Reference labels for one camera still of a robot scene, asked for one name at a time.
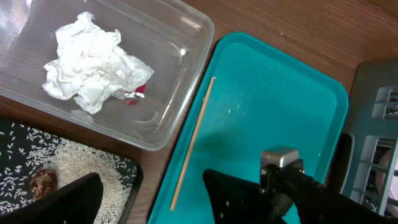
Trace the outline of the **white napkin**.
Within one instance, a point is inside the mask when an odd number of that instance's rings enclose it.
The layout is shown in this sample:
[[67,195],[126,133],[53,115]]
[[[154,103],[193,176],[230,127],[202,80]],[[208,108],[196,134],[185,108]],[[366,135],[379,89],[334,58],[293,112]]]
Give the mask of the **white napkin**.
[[121,33],[107,32],[82,12],[72,24],[55,32],[57,59],[44,65],[43,89],[59,100],[74,99],[83,111],[95,114],[118,90],[132,92],[145,85],[154,70],[123,50]]

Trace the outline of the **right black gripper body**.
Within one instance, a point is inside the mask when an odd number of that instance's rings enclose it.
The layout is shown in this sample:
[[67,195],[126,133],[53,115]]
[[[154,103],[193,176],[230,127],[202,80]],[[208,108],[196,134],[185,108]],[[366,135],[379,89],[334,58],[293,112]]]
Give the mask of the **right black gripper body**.
[[268,197],[266,223],[284,223],[282,217],[296,206],[301,223],[323,223],[323,184],[304,173],[303,160],[296,159],[285,166],[262,166],[260,190]]

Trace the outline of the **brown food scrap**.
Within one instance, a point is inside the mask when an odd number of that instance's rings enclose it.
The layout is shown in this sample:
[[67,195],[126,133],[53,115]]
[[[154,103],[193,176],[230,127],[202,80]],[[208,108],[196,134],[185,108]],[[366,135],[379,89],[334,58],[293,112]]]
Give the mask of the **brown food scrap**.
[[58,189],[58,179],[54,170],[40,168],[30,182],[33,201],[44,198]]

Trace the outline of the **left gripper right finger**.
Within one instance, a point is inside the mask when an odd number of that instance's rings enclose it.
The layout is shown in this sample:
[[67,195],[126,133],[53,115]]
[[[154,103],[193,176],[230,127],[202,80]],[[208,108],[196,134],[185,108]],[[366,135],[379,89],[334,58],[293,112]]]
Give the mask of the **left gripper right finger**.
[[294,191],[294,203],[301,223],[395,224],[394,219],[378,215],[323,187],[297,187]]

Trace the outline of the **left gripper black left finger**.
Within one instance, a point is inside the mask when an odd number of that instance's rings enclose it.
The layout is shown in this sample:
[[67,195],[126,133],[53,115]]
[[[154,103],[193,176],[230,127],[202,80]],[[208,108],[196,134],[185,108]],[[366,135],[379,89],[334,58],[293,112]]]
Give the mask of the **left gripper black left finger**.
[[1,217],[1,224],[93,224],[103,198],[100,175],[89,173],[30,205]]

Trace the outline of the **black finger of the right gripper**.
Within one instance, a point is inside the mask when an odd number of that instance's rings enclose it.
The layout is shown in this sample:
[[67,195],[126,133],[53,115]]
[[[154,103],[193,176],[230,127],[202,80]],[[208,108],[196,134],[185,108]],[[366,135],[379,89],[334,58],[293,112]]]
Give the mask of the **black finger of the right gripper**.
[[284,223],[278,198],[258,183],[240,179],[213,169],[203,172],[215,223]]

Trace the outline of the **red snack wrapper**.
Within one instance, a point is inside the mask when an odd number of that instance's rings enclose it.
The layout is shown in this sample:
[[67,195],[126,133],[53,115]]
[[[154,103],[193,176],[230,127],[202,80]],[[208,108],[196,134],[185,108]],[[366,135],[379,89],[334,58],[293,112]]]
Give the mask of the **red snack wrapper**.
[[146,85],[142,85],[132,92],[118,90],[111,94],[112,97],[123,100],[128,105],[136,105],[139,101],[144,99]]

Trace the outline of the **wooden chopstick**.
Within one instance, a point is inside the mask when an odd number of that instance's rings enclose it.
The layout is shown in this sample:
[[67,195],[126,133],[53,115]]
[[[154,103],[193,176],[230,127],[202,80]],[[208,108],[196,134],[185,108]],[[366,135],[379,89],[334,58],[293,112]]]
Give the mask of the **wooden chopstick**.
[[184,162],[183,162],[183,166],[182,166],[182,169],[180,171],[180,175],[178,177],[178,182],[177,182],[177,185],[176,185],[176,188],[175,188],[175,191],[174,191],[174,195],[172,197],[172,201],[171,201],[171,204],[170,204],[170,207],[169,207],[169,209],[171,211],[175,210],[175,207],[176,207],[176,204],[177,204],[177,200],[178,200],[178,196],[179,196],[180,190],[181,190],[182,185],[183,185],[183,180],[184,180],[184,177],[185,177],[185,174],[186,174],[186,171],[187,171],[187,167],[188,167],[188,164],[189,164],[192,152],[193,152],[193,147],[194,147],[195,141],[197,139],[197,135],[198,135],[198,132],[199,132],[199,129],[200,129],[200,126],[201,126],[201,122],[203,120],[203,116],[205,114],[206,106],[208,104],[208,100],[210,98],[211,91],[212,91],[215,79],[216,79],[216,77],[212,77],[211,78],[210,83],[208,85],[208,89],[206,91],[206,95],[205,95],[205,97],[203,99],[203,103],[202,103],[202,106],[201,106],[197,121],[195,123],[195,128],[193,130],[193,134],[192,134],[192,137],[191,137],[191,140],[190,140],[190,144],[188,146],[187,153],[186,153],[186,156],[185,156],[185,159],[184,159]]

